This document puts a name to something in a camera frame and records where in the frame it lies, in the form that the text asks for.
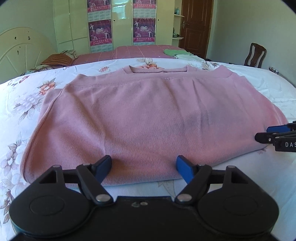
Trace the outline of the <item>pink knit sweater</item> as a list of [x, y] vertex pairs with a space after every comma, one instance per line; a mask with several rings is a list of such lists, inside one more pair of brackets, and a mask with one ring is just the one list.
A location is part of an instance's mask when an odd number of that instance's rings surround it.
[[20, 169], [32, 183], [53, 165], [74, 169], [109, 155], [104, 185], [172, 180], [179, 178], [177, 156], [214, 166], [263, 149], [255, 134], [286, 123], [276, 105], [224, 66], [126, 66], [48, 91]]

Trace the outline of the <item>white floral quilt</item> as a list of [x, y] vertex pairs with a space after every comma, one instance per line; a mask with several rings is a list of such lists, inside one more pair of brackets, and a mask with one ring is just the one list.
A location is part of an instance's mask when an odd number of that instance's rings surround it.
[[[10, 240], [15, 232], [9, 217], [10, 204], [28, 184], [23, 180], [20, 163], [29, 138], [35, 129], [45, 95], [62, 89], [77, 75], [97, 76], [124, 66], [162, 68], [186, 65], [213, 70], [220, 63], [169, 58], [128, 58], [107, 60], [32, 73], [11, 79], [1, 85], [1, 240]], [[264, 69], [227, 64], [227, 68], [244, 76], [275, 104], [288, 121], [295, 120], [295, 86]], [[267, 146], [218, 165], [223, 169], [235, 165], [279, 205], [280, 216], [273, 229], [279, 240], [295, 239], [295, 153], [276, 152]]]

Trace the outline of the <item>dark wooden chair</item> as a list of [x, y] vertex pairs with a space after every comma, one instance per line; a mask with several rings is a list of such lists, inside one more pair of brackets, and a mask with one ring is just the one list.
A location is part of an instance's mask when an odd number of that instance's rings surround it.
[[262, 45], [251, 43], [244, 66], [261, 68], [266, 54], [267, 50]]

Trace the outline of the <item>white folded cloth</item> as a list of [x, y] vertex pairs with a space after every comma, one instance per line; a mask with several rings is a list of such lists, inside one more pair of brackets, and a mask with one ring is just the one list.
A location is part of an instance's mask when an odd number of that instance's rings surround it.
[[187, 55], [187, 54], [177, 54], [175, 55], [176, 59], [188, 60], [188, 61], [201, 61], [202, 59], [196, 55]]

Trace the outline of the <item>orange striped pillow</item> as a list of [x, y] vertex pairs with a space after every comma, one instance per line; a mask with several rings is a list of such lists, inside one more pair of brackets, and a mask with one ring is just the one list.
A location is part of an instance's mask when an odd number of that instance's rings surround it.
[[71, 66], [73, 62], [74, 59], [66, 54], [52, 54], [41, 62], [41, 64], [49, 66]]

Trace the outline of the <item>patterned brown white pillow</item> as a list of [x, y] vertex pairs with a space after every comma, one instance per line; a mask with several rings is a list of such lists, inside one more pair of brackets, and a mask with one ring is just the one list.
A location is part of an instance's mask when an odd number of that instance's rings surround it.
[[68, 57], [70, 57], [73, 60], [78, 58], [78, 55], [75, 50], [64, 50], [64, 51], [60, 52], [60, 54], [67, 55]]

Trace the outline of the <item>green folded cloth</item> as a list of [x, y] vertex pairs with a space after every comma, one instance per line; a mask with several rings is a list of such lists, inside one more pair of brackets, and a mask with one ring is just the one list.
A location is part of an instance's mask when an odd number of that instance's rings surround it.
[[164, 54], [171, 57], [176, 57], [177, 55], [193, 55], [192, 53], [187, 52], [184, 49], [165, 49]]

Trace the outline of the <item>pink checked bedspread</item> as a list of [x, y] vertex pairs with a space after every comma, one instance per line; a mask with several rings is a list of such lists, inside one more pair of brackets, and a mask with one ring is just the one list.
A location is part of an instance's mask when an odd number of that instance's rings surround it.
[[184, 50], [171, 45], [120, 46], [113, 51], [79, 55], [72, 65], [126, 58], [173, 58], [164, 53], [165, 49]]

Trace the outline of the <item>brown wooden door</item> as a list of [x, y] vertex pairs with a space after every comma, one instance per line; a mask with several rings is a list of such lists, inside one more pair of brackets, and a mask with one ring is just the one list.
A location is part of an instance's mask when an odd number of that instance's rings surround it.
[[179, 47], [205, 58], [211, 32], [213, 0], [182, 1]]

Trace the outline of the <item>cream round headboard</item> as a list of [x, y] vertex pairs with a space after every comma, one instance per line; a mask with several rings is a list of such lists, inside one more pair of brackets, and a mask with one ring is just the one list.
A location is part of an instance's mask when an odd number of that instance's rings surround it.
[[2, 32], [0, 45], [1, 83], [40, 65], [56, 52], [48, 38], [28, 27]]

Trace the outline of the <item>cream wardrobe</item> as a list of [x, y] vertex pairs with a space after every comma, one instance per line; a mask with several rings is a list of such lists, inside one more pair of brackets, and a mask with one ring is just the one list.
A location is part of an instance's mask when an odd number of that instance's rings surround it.
[[174, 11], [174, 1], [54, 1], [58, 50], [82, 55], [171, 45]]

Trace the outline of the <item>corner wall shelves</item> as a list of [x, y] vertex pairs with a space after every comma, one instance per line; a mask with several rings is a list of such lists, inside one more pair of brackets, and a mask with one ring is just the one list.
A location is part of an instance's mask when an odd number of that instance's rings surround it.
[[174, 25], [173, 25], [173, 40], [181, 40], [181, 28], [184, 16], [181, 13], [181, 7], [175, 7], [174, 11]]

